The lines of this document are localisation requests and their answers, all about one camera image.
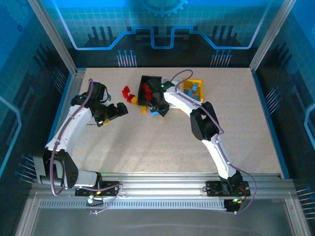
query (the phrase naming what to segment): table surface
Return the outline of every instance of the table surface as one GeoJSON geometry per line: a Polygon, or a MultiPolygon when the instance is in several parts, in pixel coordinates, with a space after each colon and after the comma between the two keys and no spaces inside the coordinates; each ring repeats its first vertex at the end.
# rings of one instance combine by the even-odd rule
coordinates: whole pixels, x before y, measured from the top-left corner
{"type": "MultiPolygon", "coordinates": [[[[87,125],[72,158],[79,169],[98,172],[208,172],[217,168],[206,147],[190,129],[189,117],[170,109],[165,117],[140,112],[127,103],[127,85],[137,95],[142,75],[172,77],[184,68],[87,68],[88,79],[107,86],[112,102],[124,102],[129,114],[98,128],[87,125]]],[[[203,80],[204,99],[210,101],[225,131],[222,141],[232,163],[251,173],[280,173],[269,128],[247,68],[193,68],[203,80]]],[[[185,78],[189,72],[178,77],[185,78]]]]}

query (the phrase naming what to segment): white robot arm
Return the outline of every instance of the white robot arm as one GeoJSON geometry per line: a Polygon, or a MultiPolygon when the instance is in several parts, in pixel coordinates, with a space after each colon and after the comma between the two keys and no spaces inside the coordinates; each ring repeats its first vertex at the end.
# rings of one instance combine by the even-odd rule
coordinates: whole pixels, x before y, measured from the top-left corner
{"type": "Polygon", "coordinates": [[[219,122],[213,106],[210,102],[201,103],[193,100],[181,91],[176,90],[170,81],[161,84],[152,78],[147,83],[154,99],[151,101],[153,108],[165,116],[169,110],[169,103],[175,105],[190,117],[191,131],[210,152],[218,169],[221,180],[220,189],[226,196],[233,195],[243,187],[241,173],[231,164],[231,161],[223,147],[220,135],[219,122]]]}
{"type": "Polygon", "coordinates": [[[128,113],[123,103],[117,106],[111,103],[111,96],[105,85],[90,80],[89,91],[75,96],[65,121],[54,138],[43,151],[35,153],[33,160],[39,183],[62,188],[102,186],[100,173],[79,170],[71,155],[85,125],[95,119],[98,127],[106,121],[121,117],[128,113]]]}
{"type": "MultiPolygon", "coordinates": [[[[195,101],[195,105],[194,105],[191,102],[188,102],[187,100],[185,100],[183,97],[186,97],[187,99],[191,99],[189,96],[187,96],[181,91],[175,92],[174,87],[170,87],[164,93],[164,98],[166,102],[175,105],[176,107],[178,107],[180,110],[185,112],[186,115],[190,117],[190,114],[192,113],[192,111],[199,108],[196,104],[201,106],[201,102],[195,101]]],[[[211,138],[210,141],[202,140],[202,143],[206,146],[206,148],[210,152],[217,166],[219,176],[224,179],[228,179],[229,177],[232,177],[236,173],[236,170],[232,168],[231,166],[229,166],[229,163],[231,162],[228,158],[225,148],[223,147],[221,137],[218,134],[215,134],[211,138]]]]}

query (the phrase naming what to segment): yellow container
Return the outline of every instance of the yellow container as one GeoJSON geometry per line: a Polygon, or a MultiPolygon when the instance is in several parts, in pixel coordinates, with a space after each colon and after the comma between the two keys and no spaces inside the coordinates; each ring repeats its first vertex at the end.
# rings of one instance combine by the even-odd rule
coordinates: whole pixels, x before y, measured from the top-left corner
{"type": "Polygon", "coordinates": [[[193,80],[188,79],[185,82],[182,83],[182,92],[184,92],[184,89],[192,90],[193,83],[198,83],[197,91],[193,93],[194,95],[198,95],[200,97],[200,102],[203,102],[203,82],[202,80],[193,80]]]}

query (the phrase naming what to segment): glass panel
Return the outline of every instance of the glass panel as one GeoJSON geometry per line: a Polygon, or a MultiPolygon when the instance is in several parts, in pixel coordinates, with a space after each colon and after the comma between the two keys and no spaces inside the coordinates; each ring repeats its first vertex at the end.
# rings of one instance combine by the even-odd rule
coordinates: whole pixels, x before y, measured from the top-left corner
{"type": "Polygon", "coordinates": [[[78,67],[248,67],[281,3],[43,1],[78,67]]]}
{"type": "Polygon", "coordinates": [[[315,189],[315,2],[299,0],[257,70],[284,159],[297,190],[315,189]]]}
{"type": "Polygon", "coordinates": [[[27,1],[1,3],[0,235],[14,235],[34,178],[21,155],[45,146],[69,72],[27,1]]]}

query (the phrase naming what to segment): black mounting plate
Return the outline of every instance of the black mounting plate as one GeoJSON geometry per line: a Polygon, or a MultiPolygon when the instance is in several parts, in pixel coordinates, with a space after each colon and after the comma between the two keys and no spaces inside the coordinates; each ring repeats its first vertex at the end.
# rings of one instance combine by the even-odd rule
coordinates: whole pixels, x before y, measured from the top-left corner
{"type": "MultiPolygon", "coordinates": [[[[246,196],[248,197],[251,195],[248,182],[242,181],[240,182],[238,188],[235,189],[233,192],[231,192],[230,194],[231,197],[244,196],[244,192],[241,189],[239,189],[239,187],[243,188],[244,190],[246,190],[246,187],[248,187],[248,189],[246,190],[246,196]]],[[[221,181],[207,181],[206,186],[204,188],[207,188],[207,197],[225,197],[226,196],[222,193],[221,181]]]]}
{"type": "MultiPolygon", "coordinates": [[[[119,184],[118,181],[103,181],[102,182],[102,187],[101,188],[106,188],[113,186],[115,184],[119,184]]],[[[112,196],[115,197],[118,194],[119,189],[115,190],[115,188],[108,189],[106,191],[102,191],[100,194],[96,194],[95,191],[88,191],[82,188],[78,188],[75,190],[75,196],[77,197],[88,197],[91,194],[95,196],[112,196]]]]}

